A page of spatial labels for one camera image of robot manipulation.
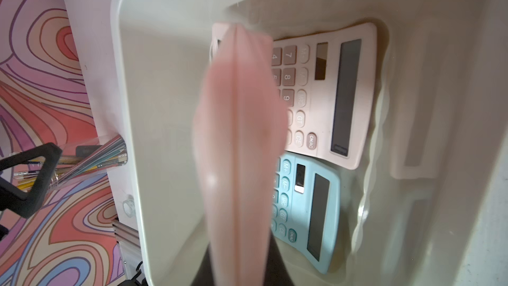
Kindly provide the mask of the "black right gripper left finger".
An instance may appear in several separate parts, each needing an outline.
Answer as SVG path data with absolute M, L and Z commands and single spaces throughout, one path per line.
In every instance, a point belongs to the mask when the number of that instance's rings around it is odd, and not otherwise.
M 191 286 L 215 286 L 210 246 L 207 247 L 198 271 L 190 284 Z

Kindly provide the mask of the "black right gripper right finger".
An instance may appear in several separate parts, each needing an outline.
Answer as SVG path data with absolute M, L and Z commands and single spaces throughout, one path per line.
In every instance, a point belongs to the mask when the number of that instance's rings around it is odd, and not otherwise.
M 265 269 L 264 285 L 266 286 L 294 286 L 294 283 L 284 264 L 275 237 L 271 233 L 267 263 Z

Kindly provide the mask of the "light blue calculator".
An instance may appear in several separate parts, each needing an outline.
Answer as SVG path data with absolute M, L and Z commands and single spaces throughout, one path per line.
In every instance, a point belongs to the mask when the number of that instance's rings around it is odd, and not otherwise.
M 326 274 L 339 228 L 338 171 L 314 158 L 285 152 L 278 159 L 273 185 L 274 236 Z

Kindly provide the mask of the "pink calculator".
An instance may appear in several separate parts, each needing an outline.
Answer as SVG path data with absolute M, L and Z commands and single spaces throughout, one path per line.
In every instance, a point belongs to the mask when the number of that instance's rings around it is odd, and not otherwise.
M 270 36 L 232 24 L 208 66 L 193 125 L 216 285 L 265 279 L 288 108 L 273 79 Z

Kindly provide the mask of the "white plastic storage box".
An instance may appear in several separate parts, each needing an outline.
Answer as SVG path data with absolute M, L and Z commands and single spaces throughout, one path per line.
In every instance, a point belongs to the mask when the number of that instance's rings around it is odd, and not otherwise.
M 377 27 L 358 168 L 321 274 L 275 237 L 295 285 L 452 285 L 507 143 L 507 0 L 112 0 L 112 37 L 150 285 L 190 285 L 210 246 L 193 154 L 206 70 L 232 24 L 274 41 Z

